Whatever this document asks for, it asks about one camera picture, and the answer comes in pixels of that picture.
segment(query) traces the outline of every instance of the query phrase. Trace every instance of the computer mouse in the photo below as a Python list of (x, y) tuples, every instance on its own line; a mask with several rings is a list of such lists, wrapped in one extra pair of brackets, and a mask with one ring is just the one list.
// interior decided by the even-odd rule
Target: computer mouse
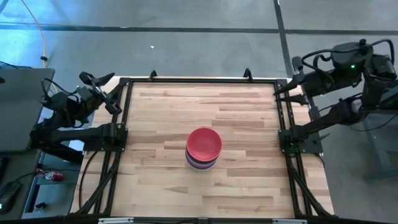
[(8, 182), (0, 189), (0, 214), (9, 212), (14, 206), (15, 197), (21, 184), (14, 181)]

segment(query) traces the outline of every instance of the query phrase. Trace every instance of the wooden tabletop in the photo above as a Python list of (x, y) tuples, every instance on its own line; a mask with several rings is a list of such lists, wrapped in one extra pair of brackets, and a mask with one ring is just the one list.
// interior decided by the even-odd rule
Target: wooden tabletop
[[(114, 77), (103, 89), (118, 82)], [(271, 84), (135, 83), (112, 216), (292, 218), (273, 92)], [(293, 111), (297, 124), (309, 121), (306, 107), (293, 104)], [(111, 115), (102, 106), (93, 126), (108, 122)], [(188, 135), (199, 127), (214, 129), (223, 141), (216, 165), (206, 172), (185, 160)], [(98, 185), (103, 157), (99, 152), (88, 168), (83, 203)], [(309, 189), (333, 213), (321, 161), (304, 154), (303, 164)], [(78, 186), (71, 212), (78, 209), (77, 199)]]

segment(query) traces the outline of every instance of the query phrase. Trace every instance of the red can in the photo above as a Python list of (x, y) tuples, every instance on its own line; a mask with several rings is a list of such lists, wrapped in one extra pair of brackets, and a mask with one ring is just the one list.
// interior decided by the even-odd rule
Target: red can
[(45, 178), (47, 180), (54, 180), (54, 181), (62, 181), (63, 180), (63, 174), (50, 171), (45, 173)]

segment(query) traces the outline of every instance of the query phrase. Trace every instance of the concrete floor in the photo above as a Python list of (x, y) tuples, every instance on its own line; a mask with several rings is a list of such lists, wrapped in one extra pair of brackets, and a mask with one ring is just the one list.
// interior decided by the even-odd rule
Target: concrete floor
[[(395, 0), (25, 1), (46, 29), (96, 30), (44, 32), (48, 67), (69, 90), (80, 84), (81, 71), (240, 77), (249, 67), (255, 77), (287, 78), (292, 75), (289, 56), (362, 38), (390, 38), (398, 45)], [(3, 0), (0, 12), (0, 60), (40, 67), (42, 42), (37, 30), (23, 26), (33, 21), (22, 3)], [(140, 27), (145, 32), (138, 32)], [(376, 52), (386, 54), (387, 47), (380, 45)], [(358, 90), (337, 91), (316, 102), (322, 108), (351, 92)], [(322, 144), (336, 214), (396, 223), (398, 179), (363, 180), (377, 169), (365, 133), (345, 126), (322, 132), (331, 133)]]

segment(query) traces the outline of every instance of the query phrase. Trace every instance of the black metal frame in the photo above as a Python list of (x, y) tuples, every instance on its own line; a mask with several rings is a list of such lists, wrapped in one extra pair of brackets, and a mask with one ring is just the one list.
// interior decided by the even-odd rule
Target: black metal frame
[[(121, 125), (126, 128), (127, 115), (129, 112), (129, 106), (131, 101), (132, 87), (135, 82), (156, 82), (156, 83), (253, 83), (253, 84), (272, 84), (274, 90), (277, 91), (283, 84), (287, 83), (283, 79), (270, 79), (270, 78), (252, 78), (250, 71), (247, 69), (245, 71), (244, 77), (242, 78), (170, 78), (170, 77), (158, 77), (156, 72), (153, 71), (151, 76), (148, 77), (136, 77), (136, 78), (121, 78), (121, 82), (125, 82), (128, 79), (127, 84), (127, 95), (123, 108), (123, 115), (121, 120)], [(121, 102), (122, 90), (118, 93), (118, 104)], [(280, 95), (276, 95), (275, 99), (280, 99)], [(285, 130), (286, 124), (284, 119), (284, 111), (282, 108), (282, 102), (276, 101), (277, 112), (279, 115), (280, 129)], [(290, 125), (294, 125), (294, 114), (292, 111), (292, 105), (287, 102), (287, 116), (289, 117)], [(112, 123), (116, 123), (118, 116), (114, 115), (112, 117)], [(71, 213), (66, 217), (51, 217), (51, 218), (38, 218), (32, 220), (16, 220), (15, 223), (58, 223), (62, 221), (63, 223), (98, 223), (100, 218), (111, 218), (111, 209), (113, 204), (114, 191), (118, 176), (119, 162), (121, 158), (121, 152), (115, 152), (115, 157), (113, 164), (110, 169), (109, 160), (112, 152), (105, 152), (105, 157), (103, 161), (103, 166), (101, 170), (99, 187), (100, 191), (94, 193), (95, 197), (91, 196), (88, 202), (91, 202), (91, 206), (86, 207), (85, 212)], [(362, 220), (350, 220), (344, 218), (338, 218), (332, 216), (322, 209), (322, 206), (316, 201), (315, 197), (311, 194), (310, 190), (307, 188), (305, 183), (305, 173), (303, 168), (303, 162), (300, 155), (300, 151), (296, 152), (294, 156), (289, 153), (284, 153), (287, 173), (290, 184), (290, 192), (292, 195), (292, 204), (294, 209), (295, 219), (293, 220), (283, 220), (283, 219), (272, 219), (272, 218), (199, 218), (199, 217), (130, 217), (127, 218), (128, 221), (134, 221), (134, 223), (195, 223), (195, 224), (224, 224), (224, 223), (378, 223), (378, 222), (368, 222)], [(297, 168), (293, 166), (293, 158), (297, 162)], [(104, 186), (110, 182), (108, 199), (106, 202), (106, 207), (103, 212), (100, 212), (102, 191)], [(300, 186), (303, 191), (303, 199), (305, 203), (305, 214), (302, 213), (299, 207), (299, 200), (297, 196), (296, 184)], [(87, 215), (90, 208), (95, 204), (93, 214)], [(318, 213), (319, 216), (312, 215), (312, 207)]]

